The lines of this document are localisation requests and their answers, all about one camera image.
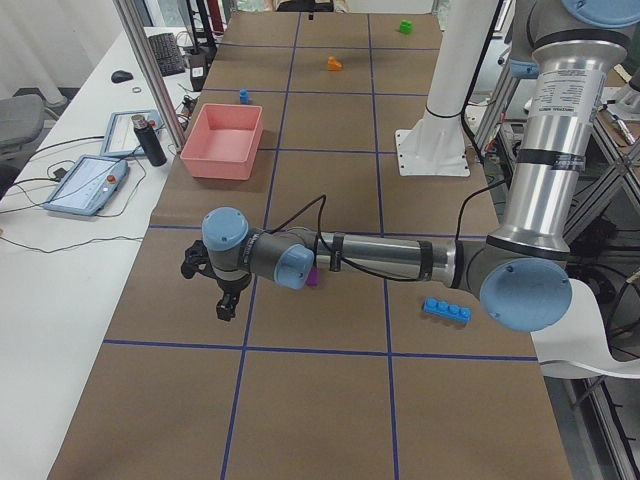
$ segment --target plastic bin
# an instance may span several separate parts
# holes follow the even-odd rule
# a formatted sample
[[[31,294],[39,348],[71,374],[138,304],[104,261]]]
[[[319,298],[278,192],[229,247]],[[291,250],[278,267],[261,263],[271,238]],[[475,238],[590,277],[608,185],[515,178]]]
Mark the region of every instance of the plastic bin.
[[[262,130],[260,106],[205,103],[180,158],[194,177],[247,180]]]

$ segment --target white table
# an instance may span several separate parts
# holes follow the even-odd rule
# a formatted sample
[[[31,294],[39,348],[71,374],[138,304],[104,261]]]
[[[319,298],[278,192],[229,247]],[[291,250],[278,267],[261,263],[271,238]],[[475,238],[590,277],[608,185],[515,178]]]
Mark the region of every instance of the white table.
[[[148,33],[178,31],[149,29]],[[115,70],[134,79],[110,81]],[[190,88],[188,73],[165,77],[174,105]],[[139,86],[140,93],[132,87]],[[98,64],[42,146],[103,135],[110,114],[155,108],[149,88],[122,33]],[[142,237],[169,172],[173,149],[161,132],[168,162],[158,168],[143,158],[147,177],[124,214],[116,218],[60,216],[42,208],[0,214],[0,229],[13,241],[54,249],[92,238]],[[73,143],[37,155],[19,179],[46,176],[60,160],[98,154],[101,141]],[[62,165],[67,169],[70,163]],[[129,178],[103,210],[120,212],[140,167],[130,162]],[[23,184],[36,202],[55,184]],[[28,205],[13,188],[0,211]],[[64,439],[91,366],[140,246],[136,241],[93,243],[45,255],[0,241],[0,479],[45,479]]]

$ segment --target keyboard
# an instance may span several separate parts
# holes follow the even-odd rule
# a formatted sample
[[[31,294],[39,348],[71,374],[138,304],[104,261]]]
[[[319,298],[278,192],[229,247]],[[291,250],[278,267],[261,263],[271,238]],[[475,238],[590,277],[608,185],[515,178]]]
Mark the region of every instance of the keyboard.
[[[173,33],[152,35],[149,37],[149,44],[163,77],[184,72],[182,54]]]

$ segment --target thermos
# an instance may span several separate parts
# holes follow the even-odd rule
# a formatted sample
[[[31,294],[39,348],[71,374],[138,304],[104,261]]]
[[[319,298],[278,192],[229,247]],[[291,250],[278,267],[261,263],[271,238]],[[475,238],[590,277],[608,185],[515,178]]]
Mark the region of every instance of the thermos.
[[[140,146],[149,159],[149,163],[154,167],[164,165],[167,162],[167,157],[165,157],[162,151],[160,140],[158,140],[153,126],[147,122],[144,115],[133,115],[131,121],[133,122],[133,131],[136,137],[138,137]]]

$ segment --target black mouse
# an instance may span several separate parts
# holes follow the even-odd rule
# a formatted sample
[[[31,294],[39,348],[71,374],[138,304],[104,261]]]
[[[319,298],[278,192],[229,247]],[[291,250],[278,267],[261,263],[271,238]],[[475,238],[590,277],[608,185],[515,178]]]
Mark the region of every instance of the black mouse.
[[[130,72],[125,72],[124,70],[116,70],[111,74],[111,81],[113,83],[122,83],[132,79],[133,75],[131,75]]]

